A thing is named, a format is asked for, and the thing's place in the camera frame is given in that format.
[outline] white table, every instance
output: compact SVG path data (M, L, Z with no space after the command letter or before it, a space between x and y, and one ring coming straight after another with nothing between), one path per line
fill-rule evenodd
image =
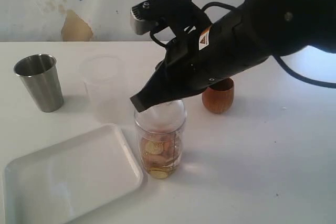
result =
M164 56L151 42L4 42L0 49L1 170L14 158L99 126L77 74L86 57L120 56L135 93ZM49 114L38 111L13 74L19 59L43 52L58 60L66 101ZM320 65L314 60L324 58ZM288 59L302 72L336 81L336 56L306 48ZM234 80L234 105L224 115L206 111L200 96L185 99L184 156L172 177L145 176L136 193L74 223L335 223L336 90L299 82L273 59ZM132 125L123 129L139 158Z

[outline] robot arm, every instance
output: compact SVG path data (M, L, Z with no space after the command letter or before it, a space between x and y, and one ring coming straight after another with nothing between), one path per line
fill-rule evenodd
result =
M204 12L211 6L230 12L212 24ZM148 0L132 8L131 21L137 34L150 32L151 38L167 50L151 79L131 98L139 112L200 94L270 55L292 76L336 88L334 83L290 72L281 60L307 45L336 52L334 0L245 0L237 8L212 2L202 9L192 0ZM155 34L168 26L176 37L165 45Z

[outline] glass jar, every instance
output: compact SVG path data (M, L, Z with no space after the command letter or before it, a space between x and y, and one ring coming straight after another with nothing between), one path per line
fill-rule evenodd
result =
M136 135L145 170L154 178L164 179L179 166L186 110L181 100L162 103L138 113Z

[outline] white plastic tray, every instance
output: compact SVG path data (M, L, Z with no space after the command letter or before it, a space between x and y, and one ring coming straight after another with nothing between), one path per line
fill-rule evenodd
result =
M143 174L116 125L10 162L6 224L61 224L137 189Z

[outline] metal cup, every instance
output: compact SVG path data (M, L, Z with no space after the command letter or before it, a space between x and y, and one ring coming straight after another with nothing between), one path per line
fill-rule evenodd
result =
M51 55L32 55L14 66L36 105L43 112L58 110L64 103L59 84L56 59Z

